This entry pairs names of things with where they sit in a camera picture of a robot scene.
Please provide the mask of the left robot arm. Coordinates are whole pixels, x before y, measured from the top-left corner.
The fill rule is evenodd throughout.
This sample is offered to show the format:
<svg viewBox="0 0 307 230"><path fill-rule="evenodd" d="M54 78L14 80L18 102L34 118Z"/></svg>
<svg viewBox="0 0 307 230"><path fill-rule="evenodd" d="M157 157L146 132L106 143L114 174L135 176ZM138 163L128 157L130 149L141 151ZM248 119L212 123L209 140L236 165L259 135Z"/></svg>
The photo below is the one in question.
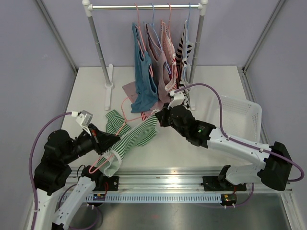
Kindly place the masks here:
<svg viewBox="0 0 307 230"><path fill-rule="evenodd" d="M75 139L63 129L48 136L43 157L34 173L35 200L31 229L67 230L92 191L102 191L102 198L105 198L108 191L117 190L118 187L113 183L118 181L118 177L108 179L98 168L88 165L82 170L69 197L56 208L72 172L69 164L93 150L103 154L119 140L119 136L102 132L93 124L89 125L89 132L82 131Z"/></svg>

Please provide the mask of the mauve pink tank top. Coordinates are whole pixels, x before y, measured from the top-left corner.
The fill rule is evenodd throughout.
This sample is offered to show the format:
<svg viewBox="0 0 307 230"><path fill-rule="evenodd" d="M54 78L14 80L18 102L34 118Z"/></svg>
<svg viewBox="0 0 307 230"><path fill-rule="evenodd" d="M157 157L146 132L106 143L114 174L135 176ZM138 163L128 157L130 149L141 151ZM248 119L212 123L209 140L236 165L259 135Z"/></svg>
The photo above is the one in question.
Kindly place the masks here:
<svg viewBox="0 0 307 230"><path fill-rule="evenodd" d="M158 90L158 102L154 104L154 106L147 112L142 112L149 116L151 112L155 109L161 110L165 103L170 102L170 97L168 92L165 90L165 86L170 82L170 78L167 70L164 68L164 63L166 62L166 57L164 51L158 46L158 42L156 40L155 34L150 26L150 24L145 25L146 32L146 42L147 47L146 50L152 61L152 69L153 69L153 80L157 86ZM128 83L123 87L124 92L128 97L130 97L131 105L136 101L137 93L135 82Z"/></svg>

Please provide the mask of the teal blue tank top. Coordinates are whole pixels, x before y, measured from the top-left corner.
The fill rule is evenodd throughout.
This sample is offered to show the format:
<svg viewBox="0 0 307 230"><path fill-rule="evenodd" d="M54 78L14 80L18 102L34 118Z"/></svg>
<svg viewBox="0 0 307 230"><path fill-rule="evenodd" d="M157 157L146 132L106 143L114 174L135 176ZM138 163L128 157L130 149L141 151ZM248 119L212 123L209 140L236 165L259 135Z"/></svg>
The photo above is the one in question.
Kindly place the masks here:
<svg viewBox="0 0 307 230"><path fill-rule="evenodd" d="M135 61L135 87L137 98L131 105L132 113L141 113L149 111L156 102L158 102L158 90L154 82L154 78L149 74L149 65L152 66L151 58L146 51L145 56L142 55L139 42L139 31L137 24L132 24L132 32L134 38L134 61Z"/></svg>

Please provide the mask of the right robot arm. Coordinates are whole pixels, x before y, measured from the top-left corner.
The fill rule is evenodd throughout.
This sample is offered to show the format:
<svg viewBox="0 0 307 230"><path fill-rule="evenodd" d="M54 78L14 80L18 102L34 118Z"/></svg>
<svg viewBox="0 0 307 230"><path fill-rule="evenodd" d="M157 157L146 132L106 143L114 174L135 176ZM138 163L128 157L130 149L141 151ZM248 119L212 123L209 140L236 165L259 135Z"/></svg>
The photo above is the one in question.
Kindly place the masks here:
<svg viewBox="0 0 307 230"><path fill-rule="evenodd" d="M215 125L195 119L182 105L164 106L155 116L161 127L172 127L194 146L219 150L249 162L240 167L225 165L218 176L220 188L228 190L233 185L262 182L271 189L285 190L292 164L283 143L268 145L227 136Z"/></svg>

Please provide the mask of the red striped tank top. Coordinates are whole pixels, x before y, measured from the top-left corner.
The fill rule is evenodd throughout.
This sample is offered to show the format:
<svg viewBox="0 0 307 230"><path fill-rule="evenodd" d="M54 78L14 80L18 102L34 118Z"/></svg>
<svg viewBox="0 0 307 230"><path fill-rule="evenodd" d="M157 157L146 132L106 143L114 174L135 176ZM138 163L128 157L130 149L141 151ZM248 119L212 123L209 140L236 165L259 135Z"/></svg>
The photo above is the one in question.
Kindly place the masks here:
<svg viewBox="0 0 307 230"><path fill-rule="evenodd" d="M177 88L174 46L165 22L161 21L160 25L160 35L157 35L152 23L144 25L146 47L143 57L139 58L139 111L145 118L164 103L170 102L169 93Z"/></svg>

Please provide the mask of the green striped tank top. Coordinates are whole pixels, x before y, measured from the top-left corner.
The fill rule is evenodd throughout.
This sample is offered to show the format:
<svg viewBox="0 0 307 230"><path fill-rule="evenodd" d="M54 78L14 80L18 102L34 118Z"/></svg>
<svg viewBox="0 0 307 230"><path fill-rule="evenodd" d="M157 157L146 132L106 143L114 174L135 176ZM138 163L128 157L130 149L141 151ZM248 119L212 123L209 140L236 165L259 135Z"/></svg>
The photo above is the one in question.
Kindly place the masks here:
<svg viewBox="0 0 307 230"><path fill-rule="evenodd" d="M119 131L120 140L103 154L96 166L104 175L112 177L128 153L135 147L145 146L158 134L158 119L153 115L137 126L130 127L124 124L124 117L116 110L107 113L106 118L106 132L116 134Z"/></svg>

